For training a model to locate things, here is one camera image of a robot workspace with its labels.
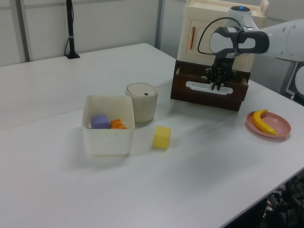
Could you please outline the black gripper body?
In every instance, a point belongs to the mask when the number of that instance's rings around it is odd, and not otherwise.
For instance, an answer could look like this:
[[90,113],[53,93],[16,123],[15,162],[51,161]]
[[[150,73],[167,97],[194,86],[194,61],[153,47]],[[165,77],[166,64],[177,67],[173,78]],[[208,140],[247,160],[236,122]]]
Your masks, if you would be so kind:
[[211,67],[206,69],[207,81],[214,84],[225,84],[236,76],[236,71],[232,69],[234,58],[215,57]]

